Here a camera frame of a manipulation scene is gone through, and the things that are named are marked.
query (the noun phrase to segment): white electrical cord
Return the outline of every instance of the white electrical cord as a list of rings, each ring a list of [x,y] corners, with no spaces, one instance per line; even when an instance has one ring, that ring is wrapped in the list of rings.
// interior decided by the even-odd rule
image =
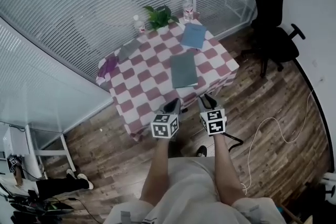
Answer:
[[[305,126],[306,119],[307,119],[307,115],[308,115],[308,101],[309,101],[309,97],[311,96],[311,94],[313,93],[313,91],[314,91],[314,89],[313,89],[313,90],[310,92],[310,94],[308,95],[307,103],[306,103],[306,116],[304,117],[304,121],[303,121],[301,130],[300,130],[299,134],[297,135],[297,137],[296,137],[294,140],[288,142],[288,141],[284,138],[284,136],[283,136],[283,134],[282,134],[281,127],[280,127],[280,124],[279,124],[279,122],[278,122],[278,120],[277,120],[276,118],[269,117],[269,118],[267,118],[267,119],[264,119],[264,120],[259,124],[259,126],[258,126],[258,128],[257,128],[257,131],[256,131],[256,133],[255,133],[255,135],[254,135],[254,138],[253,138],[253,140],[252,140],[252,142],[251,142],[251,146],[250,146],[250,149],[249,149],[249,151],[248,151],[248,156],[247,156],[247,167],[248,167],[248,174],[249,174],[249,177],[250,177],[250,184],[248,185],[248,187],[246,187],[246,185],[245,185],[244,183],[241,183],[241,184],[244,186],[243,190],[245,190],[245,195],[247,194],[247,190],[248,190],[248,188],[252,185],[252,177],[251,177],[251,169],[250,169],[249,159],[250,159],[250,154],[251,154],[252,145],[253,145],[254,140],[256,139],[256,136],[257,136],[257,133],[258,133],[258,131],[259,131],[260,126],[261,126],[265,121],[273,119],[273,120],[275,120],[275,121],[277,122],[277,124],[278,124],[279,130],[280,130],[280,134],[281,134],[281,137],[282,137],[282,139],[284,140],[284,142],[287,143],[287,144],[291,144],[291,143],[295,142],[295,141],[299,138],[299,136],[300,136],[300,134],[301,134],[301,132],[302,132],[302,130],[303,130],[303,127]]]

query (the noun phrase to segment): wooden floor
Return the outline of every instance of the wooden floor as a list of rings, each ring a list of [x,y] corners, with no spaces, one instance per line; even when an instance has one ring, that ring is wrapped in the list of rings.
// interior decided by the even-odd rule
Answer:
[[[267,117],[279,120],[285,139],[291,141],[301,129],[306,113],[309,88],[293,63],[277,72],[269,62],[265,78],[260,78],[260,62],[255,56],[242,59],[241,49],[248,48],[250,29],[222,40],[224,47],[239,63],[234,83],[218,95],[226,110],[227,133],[244,140],[231,152],[240,180],[249,184],[247,155],[258,125]],[[213,139],[202,131],[197,104],[184,114],[178,136],[183,140],[183,154],[191,156],[200,145],[206,145],[208,156],[214,155]],[[234,144],[228,138],[229,145]],[[141,143],[125,132],[115,106],[112,105],[72,130],[67,143],[78,170],[85,173],[95,189],[69,195],[79,198],[101,222],[111,208],[138,198],[147,175],[155,141],[148,137]],[[64,177],[65,158],[47,160],[49,176]],[[275,202],[286,202],[300,194],[305,183],[320,177],[330,168],[326,133],[313,99],[309,100],[305,127],[295,143],[286,144],[274,120],[265,122],[257,134],[250,156],[252,185],[247,196],[268,196]],[[82,205],[67,202],[77,211],[64,218],[68,223],[94,223]]]

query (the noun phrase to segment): plastic water bottle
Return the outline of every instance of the plastic water bottle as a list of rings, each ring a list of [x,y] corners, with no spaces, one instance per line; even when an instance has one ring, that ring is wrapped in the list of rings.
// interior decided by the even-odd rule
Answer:
[[[190,0],[184,0],[183,2],[183,18],[185,20],[192,20],[194,14],[193,3]]]
[[[134,27],[135,27],[136,31],[139,34],[145,33],[145,31],[146,31],[145,23],[143,21],[139,20],[139,16],[138,15],[134,15],[133,19],[135,20]]]

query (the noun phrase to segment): white sneaker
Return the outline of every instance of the white sneaker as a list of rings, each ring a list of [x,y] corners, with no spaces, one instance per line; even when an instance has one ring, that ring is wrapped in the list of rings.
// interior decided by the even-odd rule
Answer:
[[[71,169],[67,169],[67,175],[72,176],[74,179],[77,179],[75,173]]]
[[[89,183],[89,189],[93,189],[93,184],[88,180],[88,177],[85,174],[78,174],[78,179],[85,179]]]

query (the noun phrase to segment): chair armrest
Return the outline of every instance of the chair armrest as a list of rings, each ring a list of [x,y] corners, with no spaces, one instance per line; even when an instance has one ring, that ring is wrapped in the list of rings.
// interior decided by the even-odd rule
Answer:
[[[299,36],[302,39],[306,39],[305,35],[303,34],[303,32],[300,30],[299,27],[297,27],[295,24],[291,24],[291,26],[294,28],[294,31],[289,34],[290,39],[293,39],[293,37],[296,36],[297,34],[299,34]]]

